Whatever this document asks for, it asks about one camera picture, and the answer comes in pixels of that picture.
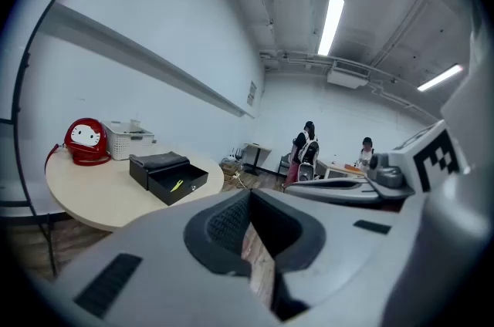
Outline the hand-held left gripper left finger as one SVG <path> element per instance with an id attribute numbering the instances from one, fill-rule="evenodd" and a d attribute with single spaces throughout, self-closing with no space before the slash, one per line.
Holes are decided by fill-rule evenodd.
<path id="1" fill-rule="evenodd" d="M 251 224 L 250 194 L 241 190 L 198 212 L 185 226 L 186 248 L 211 273 L 251 275 L 251 265 L 242 258 L 245 233 Z"/>

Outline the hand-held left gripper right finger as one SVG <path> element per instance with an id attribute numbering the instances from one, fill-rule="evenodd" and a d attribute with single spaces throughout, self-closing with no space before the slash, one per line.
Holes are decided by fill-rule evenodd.
<path id="1" fill-rule="evenodd" d="M 307 269 L 326 242 L 316 218 L 262 190 L 250 193 L 250 221 L 279 272 Z"/>

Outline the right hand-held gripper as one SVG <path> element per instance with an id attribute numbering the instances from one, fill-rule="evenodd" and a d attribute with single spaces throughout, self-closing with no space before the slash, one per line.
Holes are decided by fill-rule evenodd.
<path id="1" fill-rule="evenodd" d="M 328 204 L 378 204 L 427 194 L 451 175 L 469 171 L 458 142 L 444 120 L 424 128 L 410 139 L 368 163 L 366 178 L 306 180 L 290 184 L 284 192 Z"/>

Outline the black box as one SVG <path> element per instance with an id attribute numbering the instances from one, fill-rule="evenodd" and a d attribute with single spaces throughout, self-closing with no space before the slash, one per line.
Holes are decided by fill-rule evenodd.
<path id="1" fill-rule="evenodd" d="M 171 206 L 206 184 L 208 172 L 191 164 L 146 170 L 130 161 L 130 176 L 157 199 Z M 174 192 L 172 187 L 179 181 L 184 183 Z"/>

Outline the wooden crate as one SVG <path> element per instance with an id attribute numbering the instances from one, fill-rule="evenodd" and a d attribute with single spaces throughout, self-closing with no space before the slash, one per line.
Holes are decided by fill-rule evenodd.
<path id="1" fill-rule="evenodd" d="M 242 171 L 242 164 L 237 160 L 225 158 L 221 161 L 219 166 L 222 169 L 223 174 L 229 177 L 235 176 Z"/>

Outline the white desk with orange item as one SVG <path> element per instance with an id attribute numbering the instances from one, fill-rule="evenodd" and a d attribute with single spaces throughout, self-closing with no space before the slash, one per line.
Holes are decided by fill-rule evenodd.
<path id="1" fill-rule="evenodd" d="M 316 163 L 316 175 L 323 179 L 332 178 L 362 178 L 364 172 L 348 164 L 330 163 L 325 160 L 318 160 Z"/>

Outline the grey round-faced appliance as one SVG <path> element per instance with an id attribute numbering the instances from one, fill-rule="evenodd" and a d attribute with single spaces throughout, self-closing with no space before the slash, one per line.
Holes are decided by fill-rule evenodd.
<path id="1" fill-rule="evenodd" d="M 314 179 L 315 168 L 310 163 L 301 163 L 298 169 L 297 181 L 303 182 Z"/>

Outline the dark grey folded cloth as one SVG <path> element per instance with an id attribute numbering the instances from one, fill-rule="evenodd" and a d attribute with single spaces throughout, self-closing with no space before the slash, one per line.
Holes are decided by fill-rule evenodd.
<path id="1" fill-rule="evenodd" d="M 131 154 L 129 156 L 129 159 L 134 164 L 146 170 L 164 169 L 167 167 L 180 166 L 190 163 L 187 157 L 179 155 L 173 151 L 147 156 L 136 156 L 134 154 Z"/>

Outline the white ceiling air conditioner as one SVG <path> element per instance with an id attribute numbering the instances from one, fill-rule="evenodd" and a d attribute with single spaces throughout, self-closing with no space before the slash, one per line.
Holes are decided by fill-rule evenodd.
<path id="1" fill-rule="evenodd" d="M 327 82 L 348 89 L 357 89 L 368 84 L 370 73 L 369 69 L 362 66 L 335 60 L 327 74 Z"/>

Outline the white perforated plastic basket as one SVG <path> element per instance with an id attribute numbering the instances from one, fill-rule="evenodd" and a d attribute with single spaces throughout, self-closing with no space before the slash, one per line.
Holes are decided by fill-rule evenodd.
<path id="1" fill-rule="evenodd" d="M 154 134 L 133 126 L 130 121 L 102 121 L 107 134 L 107 151 L 114 160 L 127 160 L 131 154 L 141 155 L 151 148 Z"/>

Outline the long ceiling light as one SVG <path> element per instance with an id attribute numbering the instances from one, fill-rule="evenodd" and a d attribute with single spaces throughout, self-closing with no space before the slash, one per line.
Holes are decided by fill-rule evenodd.
<path id="1" fill-rule="evenodd" d="M 445 70 L 444 72 L 438 74 L 433 79 L 421 84 L 418 87 L 419 92 L 425 92 L 426 90 L 437 86 L 440 83 L 443 83 L 445 80 L 459 74 L 463 70 L 463 67 L 459 64 L 453 65 L 451 68 Z"/>
<path id="2" fill-rule="evenodd" d="M 317 54 L 328 56 L 343 12 L 344 0 L 329 0 Z"/>

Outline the red cat-face bag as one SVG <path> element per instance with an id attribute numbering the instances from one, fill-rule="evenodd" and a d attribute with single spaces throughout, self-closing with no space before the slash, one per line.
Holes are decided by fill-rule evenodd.
<path id="1" fill-rule="evenodd" d="M 65 147 L 75 165 L 93 167 L 108 163 L 111 155 L 107 150 L 107 134 L 100 121 L 82 118 L 72 123 L 66 132 L 62 145 L 56 144 L 49 152 L 49 158 L 60 148 Z"/>

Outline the small white pedestal table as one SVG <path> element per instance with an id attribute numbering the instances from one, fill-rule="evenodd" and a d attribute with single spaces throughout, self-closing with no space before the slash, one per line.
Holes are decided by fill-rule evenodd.
<path id="1" fill-rule="evenodd" d="M 270 153 L 272 151 L 272 149 L 271 148 L 268 148 L 268 147 L 261 146 L 261 145 L 259 145 L 257 143 L 246 143 L 245 145 L 247 147 L 250 147 L 250 148 L 252 148 L 252 149 L 255 150 L 255 157 L 254 157 L 253 163 L 244 163 L 242 165 L 243 170 L 247 174 L 250 174 L 250 175 L 253 175 L 253 176 L 258 176 L 259 173 L 258 173 L 257 169 L 258 169 L 258 162 L 259 162 L 259 158 L 260 158 L 261 152 Z"/>

